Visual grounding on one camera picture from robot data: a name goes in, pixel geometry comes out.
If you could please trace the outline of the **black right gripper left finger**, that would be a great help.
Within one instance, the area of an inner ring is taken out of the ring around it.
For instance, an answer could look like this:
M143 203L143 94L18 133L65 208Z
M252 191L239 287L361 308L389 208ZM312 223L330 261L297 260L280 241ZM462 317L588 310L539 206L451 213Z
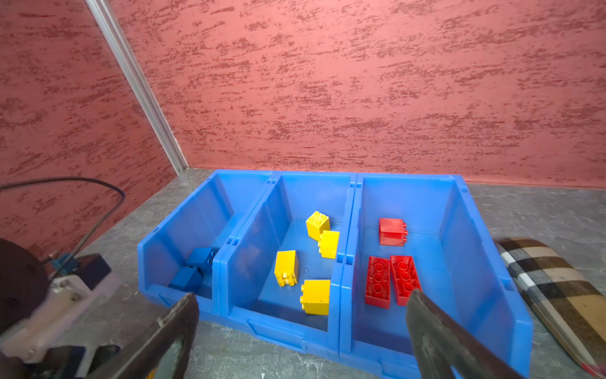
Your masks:
M89 378L183 378L199 320L197 298L185 294Z

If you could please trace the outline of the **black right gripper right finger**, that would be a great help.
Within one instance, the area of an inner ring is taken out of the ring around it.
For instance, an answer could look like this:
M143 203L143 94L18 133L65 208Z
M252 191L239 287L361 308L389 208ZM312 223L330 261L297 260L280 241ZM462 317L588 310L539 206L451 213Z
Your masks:
M407 303L407 328L423 378L520 378L420 290Z

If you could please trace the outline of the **red lego brick long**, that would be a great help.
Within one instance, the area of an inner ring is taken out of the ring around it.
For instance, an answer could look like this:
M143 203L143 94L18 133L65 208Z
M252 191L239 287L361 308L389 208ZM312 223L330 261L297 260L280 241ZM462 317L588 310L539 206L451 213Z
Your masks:
M369 257L365 303L388 309L391 303L391 262L382 257Z

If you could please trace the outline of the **red lego brick square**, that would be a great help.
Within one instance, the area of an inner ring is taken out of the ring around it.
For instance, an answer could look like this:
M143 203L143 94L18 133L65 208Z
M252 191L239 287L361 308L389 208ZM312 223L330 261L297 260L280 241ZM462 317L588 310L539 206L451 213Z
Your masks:
M380 218L380 245L404 246L407 242L407 224L402 219Z

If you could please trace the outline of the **blue lego brick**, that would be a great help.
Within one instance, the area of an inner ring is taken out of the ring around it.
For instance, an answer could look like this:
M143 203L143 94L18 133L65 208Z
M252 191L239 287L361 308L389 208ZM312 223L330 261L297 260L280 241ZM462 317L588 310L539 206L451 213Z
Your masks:
M198 268L203 275L210 276L212 274L213 261L218 252L219 249L215 247L196 248L189 255L186 265Z

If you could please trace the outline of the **yellow lego brick pile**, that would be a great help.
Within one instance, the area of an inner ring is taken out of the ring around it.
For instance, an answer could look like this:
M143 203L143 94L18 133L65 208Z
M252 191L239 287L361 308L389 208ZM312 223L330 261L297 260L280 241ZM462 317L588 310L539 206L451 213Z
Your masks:
M336 259L340 232L325 230L318 241L319 253L326 259Z

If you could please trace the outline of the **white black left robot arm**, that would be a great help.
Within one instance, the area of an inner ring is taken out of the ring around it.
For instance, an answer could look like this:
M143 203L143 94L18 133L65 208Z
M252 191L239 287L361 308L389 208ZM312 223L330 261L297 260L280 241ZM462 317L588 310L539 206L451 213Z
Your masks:
M30 317L50 287L43 263L26 249L1 239L1 333Z

